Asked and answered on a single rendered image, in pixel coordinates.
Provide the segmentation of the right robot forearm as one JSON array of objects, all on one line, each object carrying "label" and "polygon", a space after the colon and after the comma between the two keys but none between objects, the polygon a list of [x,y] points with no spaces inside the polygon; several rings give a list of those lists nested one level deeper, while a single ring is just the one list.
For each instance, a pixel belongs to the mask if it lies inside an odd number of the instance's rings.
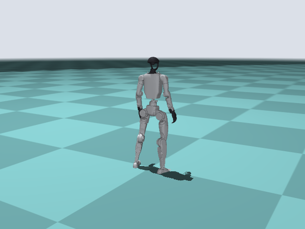
[{"label": "right robot forearm", "polygon": [[173,111],[173,110],[174,110],[174,107],[173,107],[173,104],[172,104],[172,101],[171,101],[171,94],[170,94],[169,91],[168,91],[168,94],[169,94],[169,97],[166,98],[168,110],[169,110],[169,109],[172,109],[172,111]]}]

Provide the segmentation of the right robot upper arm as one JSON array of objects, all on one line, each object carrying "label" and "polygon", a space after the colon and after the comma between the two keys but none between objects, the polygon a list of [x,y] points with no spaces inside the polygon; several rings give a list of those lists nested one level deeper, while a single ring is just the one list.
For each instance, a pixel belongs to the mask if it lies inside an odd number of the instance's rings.
[{"label": "right robot upper arm", "polygon": [[163,83],[163,89],[164,89],[163,96],[164,97],[169,97],[169,94],[168,94],[168,89],[169,89],[168,76],[160,74],[160,79],[161,79],[161,81]]}]

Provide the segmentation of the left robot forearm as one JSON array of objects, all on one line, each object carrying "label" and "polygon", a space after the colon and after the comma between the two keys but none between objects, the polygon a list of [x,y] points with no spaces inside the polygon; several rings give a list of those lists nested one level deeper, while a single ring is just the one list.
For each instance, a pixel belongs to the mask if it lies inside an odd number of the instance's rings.
[{"label": "left robot forearm", "polygon": [[142,97],[136,95],[136,100],[137,100],[137,107],[140,107],[140,109],[142,109]]}]

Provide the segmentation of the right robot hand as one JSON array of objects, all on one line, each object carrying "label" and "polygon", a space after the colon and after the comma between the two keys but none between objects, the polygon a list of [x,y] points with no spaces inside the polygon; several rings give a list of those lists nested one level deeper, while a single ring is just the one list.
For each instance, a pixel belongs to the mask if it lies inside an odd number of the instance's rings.
[{"label": "right robot hand", "polygon": [[175,110],[172,111],[172,109],[169,109],[169,111],[170,111],[170,113],[172,113],[172,118],[173,118],[173,122],[172,123],[174,123],[176,121],[176,119],[177,119],[176,113],[174,112]]}]

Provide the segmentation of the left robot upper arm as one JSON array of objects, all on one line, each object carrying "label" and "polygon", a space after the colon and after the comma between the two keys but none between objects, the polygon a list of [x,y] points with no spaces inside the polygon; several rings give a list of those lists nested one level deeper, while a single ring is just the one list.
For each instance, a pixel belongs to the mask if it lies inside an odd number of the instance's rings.
[{"label": "left robot upper arm", "polygon": [[138,78],[138,85],[137,85],[137,91],[136,91],[137,96],[142,96],[143,95],[143,92],[141,91],[142,87],[143,87],[143,84],[144,84],[143,77],[144,77],[144,75],[140,75],[139,78]]}]

